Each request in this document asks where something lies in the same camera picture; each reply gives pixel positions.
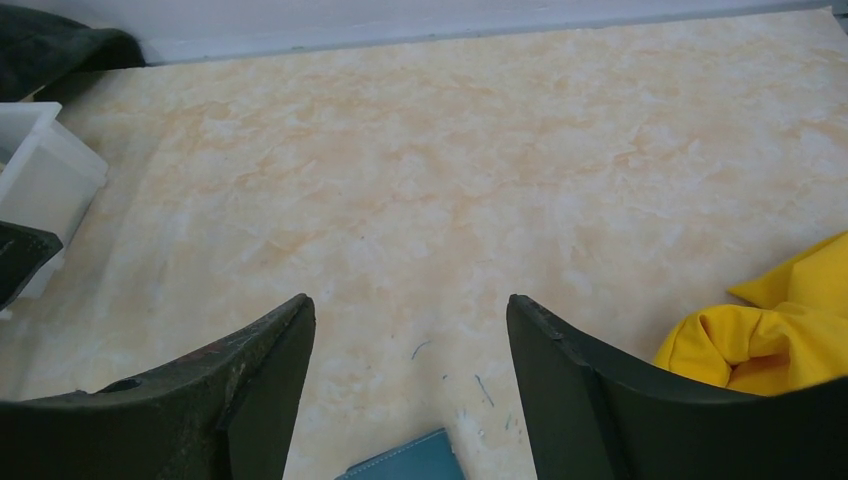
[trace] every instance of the yellow fabric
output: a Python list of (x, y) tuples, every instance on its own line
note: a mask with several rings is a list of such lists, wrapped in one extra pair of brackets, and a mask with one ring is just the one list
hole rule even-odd
[(848, 232), (729, 290), (678, 324), (654, 363), (710, 385), (778, 395), (848, 375)]

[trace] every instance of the white plastic bin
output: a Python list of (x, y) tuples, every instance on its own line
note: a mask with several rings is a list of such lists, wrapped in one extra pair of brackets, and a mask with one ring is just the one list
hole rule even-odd
[(0, 220), (53, 232), (64, 249), (21, 292), (38, 298), (64, 264), (109, 166), (56, 121), (58, 103), (0, 103)]

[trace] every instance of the white wall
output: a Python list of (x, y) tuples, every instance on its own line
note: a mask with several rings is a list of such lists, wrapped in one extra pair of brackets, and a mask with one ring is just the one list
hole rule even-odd
[(148, 61), (815, 7), (817, 0), (0, 0), (129, 31)]

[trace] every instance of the teal notebook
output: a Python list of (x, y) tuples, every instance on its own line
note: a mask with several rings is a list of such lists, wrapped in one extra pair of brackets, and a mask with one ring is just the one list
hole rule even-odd
[(336, 480), (465, 480), (444, 428), (347, 469)]

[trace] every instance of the floor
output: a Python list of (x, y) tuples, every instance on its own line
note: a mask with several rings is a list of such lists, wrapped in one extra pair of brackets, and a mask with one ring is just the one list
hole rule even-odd
[(650, 358), (846, 228), (846, 86), (825, 10), (106, 74), (60, 119), (109, 183), (0, 323), (0, 396), (102, 388), (306, 292), (285, 478), (443, 425), (469, 478), (532, 478), (508, 296)]

